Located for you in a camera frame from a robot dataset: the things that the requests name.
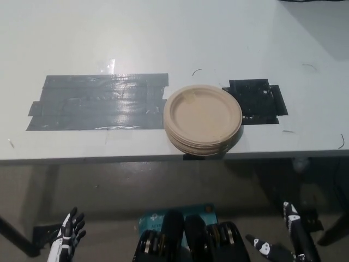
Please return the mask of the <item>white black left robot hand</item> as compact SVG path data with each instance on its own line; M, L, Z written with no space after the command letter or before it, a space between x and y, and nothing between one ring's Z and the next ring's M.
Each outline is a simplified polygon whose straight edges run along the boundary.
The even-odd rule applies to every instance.
M86 235L85 215L77 214L74 207L66 216L57 236L53 239L47 262L72 262L75 249Z

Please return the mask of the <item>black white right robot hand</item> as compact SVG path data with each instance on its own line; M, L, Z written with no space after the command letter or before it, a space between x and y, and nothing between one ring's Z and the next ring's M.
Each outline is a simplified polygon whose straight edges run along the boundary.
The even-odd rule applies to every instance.
M288 201L282 203L283 219L286 224L294 251L280 245L273 245L250 234L246 240L268 261L320 261L320 255L310 233L305 229L300 213Z

